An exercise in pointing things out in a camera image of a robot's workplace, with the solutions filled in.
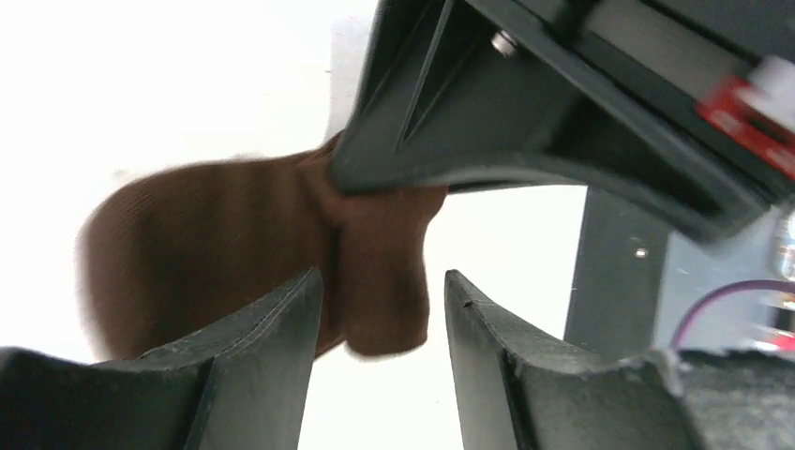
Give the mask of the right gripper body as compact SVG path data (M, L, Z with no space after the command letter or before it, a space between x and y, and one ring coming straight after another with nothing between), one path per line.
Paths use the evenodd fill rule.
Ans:
M646 150L582 159L687 205L794 194L790 1L479 1L476 8L633 129Z

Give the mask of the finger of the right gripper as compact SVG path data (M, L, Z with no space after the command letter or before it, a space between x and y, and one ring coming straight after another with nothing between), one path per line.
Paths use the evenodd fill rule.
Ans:
M581 184L707 243L771 207L513 1L382 1L331 172L346 192Z

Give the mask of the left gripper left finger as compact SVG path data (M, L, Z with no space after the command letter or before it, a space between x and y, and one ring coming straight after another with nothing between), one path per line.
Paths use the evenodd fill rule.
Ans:
M294 449L322 310L308 270L134 360L1 351L5 449Z

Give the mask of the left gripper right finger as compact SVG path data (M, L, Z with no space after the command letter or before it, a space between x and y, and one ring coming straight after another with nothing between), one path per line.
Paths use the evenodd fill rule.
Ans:
M467 449L790 449L786 353L652 350L612 360L494 303L459 271L445 317Z

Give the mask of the brown striped sock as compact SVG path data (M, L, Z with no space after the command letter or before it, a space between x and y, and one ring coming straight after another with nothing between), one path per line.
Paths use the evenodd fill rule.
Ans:
M135 358L321 271L317 354L379 357L428 336L423 248L445 187L340 193L337 145L158 172L119 188L83 228L87 305L109 355Z

